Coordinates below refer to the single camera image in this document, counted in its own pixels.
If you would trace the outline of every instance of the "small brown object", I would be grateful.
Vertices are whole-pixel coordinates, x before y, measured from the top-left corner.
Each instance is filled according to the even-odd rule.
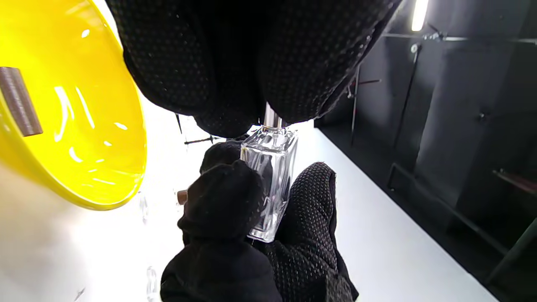
[[[43,133],[30,94],[18,68],[0,67],[0,92],[23,136]]]
[[[177,202],[180,205],[186,204],[187,201],[188,201],[188,192],[186,190],[181,190],[177,192]]]

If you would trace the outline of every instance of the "black wall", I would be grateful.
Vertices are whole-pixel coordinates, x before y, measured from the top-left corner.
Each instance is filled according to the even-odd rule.
[[[360,66],[360,81],[382,82],[358,87],[355,136],[390,149],[385,160],[464,215],[491,219],[503,212],[510,190],[492,171],[523,169],[537,135],[537,46],[511,41],[537,38],[537,2],[430,0],[426,21],[467,41],[424,40],[434,33],[426,25],[412,33],[414,3],[406,2],[388,32],[416,37],[381,38]],[[409,86],[412,45],[420,52]],[[351,117],[345,99],[325,122]],[[404,186],[410,201],[450,225],[452,216],[431,196]]]

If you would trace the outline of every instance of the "black backdrop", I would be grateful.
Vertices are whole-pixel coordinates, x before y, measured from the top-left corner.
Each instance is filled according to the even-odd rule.
[[[494,225],[508,221],[522,197],[492,171],[537,178],[537,45],[519,40],[537,38],[537,1],[430,0],[426,21],[466,41],[424,40],[435,32],[426,25],[412,33],[414,3],[407,1],[388,30],[399,36],[381,38],[359,68],[359,81],[382,82],[358,87],[353,144],[346,95],[316,126],[390,195],[386,181],[397,163],[495,235]],[[412,77],[414,44],[420,52]],[[395,175],[391,186],[418,222],[426,217],[443,232],[461,228],[414,181]],[[509,247],[529,224],[526,214],[497,239]]]

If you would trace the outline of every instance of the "white tabletop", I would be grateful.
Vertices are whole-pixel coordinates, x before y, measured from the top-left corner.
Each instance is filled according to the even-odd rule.
[[[336,239],[358,301],[497,301],[321,131],[301,132],[296,158],[337,174]]]

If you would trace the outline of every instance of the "black fabric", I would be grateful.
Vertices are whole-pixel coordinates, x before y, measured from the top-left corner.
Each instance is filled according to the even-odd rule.
[[[260,177],[244,162],[205,171],[188,189],[185,248],[162,274],[162,300],[281,301],[267,257],[243,241],[261,206]]]
[[[246,239],[246,242],[239,239],[233,241],[237,246],[225,248],[213,243],[215,239],[245,237],[253,221],[259,218],[261,198],[257,199],[259,203],[249,201],[260,194],[260,179],[257,173],[250,170],[252,174],[249,174],[247,169],[238,174],[228,173],[229,167],[245,167],[242,161],[237,161],[239,155],[238,141],[218,143],[206,151],[200,168],[202,175],[189,188],[185,215],[178,223],[183,230],[185,250],[168,264],[163,275],[163,301],[196,301],[197,297],[204,294],[199,291],[206,291],[206,287],[191,288],[177,280],[201,279],[204,278],[203,274],[211,275],[215,279],[225,279],[229,271],[239,272],[244,278],[243,281],[249,282],[248,274],[256,273],[263,275],[263,280],[267,282],[267,263],[271,268],[270,284],[273,284],[279,293],[274,299],[281,298],[290,302],[356,300],[358,292],[350,281],[345,262],[336,246],[335,173],[324,163],[312,164],[296,179],[274,242],[252,243],[251,239]],[[205,246],[211,249],[201,253],[196,245],[191,247],[199,242],[197,238],[204,238]],[[252,251],[244,255],[228,253],[233,249],[245,249],[244,244],[249,247],[253,245],[267,262],[264,263],[259,255]],[[227,257],[229,266],[225,268],[211,262],[214,259],[225,262]],[[211,268],[211,271],[200,270],[199,266],[203,264],[194,260],[209,260],[204,268]],[[229,292],[247,290],[230,286],[227,289]],[[245,296],[235,293],[232,300],[242,301],[242,298]]]
[[[335,242],[335,181],[336,174],[324,163],[306,168],[291,187],[276,240],[254,243],[271,262],[284,301],[354,301],[358,297]]]
[[[227,138],[328,112],[400,2],[107,0],[142,93]]]

